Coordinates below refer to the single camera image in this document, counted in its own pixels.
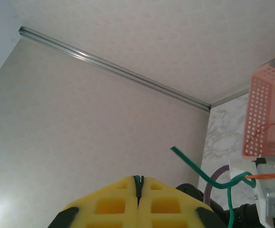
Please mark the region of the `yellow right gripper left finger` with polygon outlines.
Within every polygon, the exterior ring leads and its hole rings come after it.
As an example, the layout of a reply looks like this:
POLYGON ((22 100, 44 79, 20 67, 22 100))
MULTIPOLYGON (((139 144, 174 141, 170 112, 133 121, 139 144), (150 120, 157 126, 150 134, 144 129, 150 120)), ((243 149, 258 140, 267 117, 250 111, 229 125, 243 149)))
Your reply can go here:
POLYGON ((122 178, 67 204, 50 228, 136 228, 140 177, 122 178))

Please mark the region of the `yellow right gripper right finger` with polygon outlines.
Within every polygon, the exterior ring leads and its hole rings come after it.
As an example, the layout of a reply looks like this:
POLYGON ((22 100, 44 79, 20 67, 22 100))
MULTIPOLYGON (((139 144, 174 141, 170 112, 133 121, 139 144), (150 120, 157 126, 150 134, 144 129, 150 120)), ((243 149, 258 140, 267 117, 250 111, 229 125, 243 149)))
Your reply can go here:
POLYGON ((224 228, 205 203, 155 178, 141 177, 139 228, 224 228))

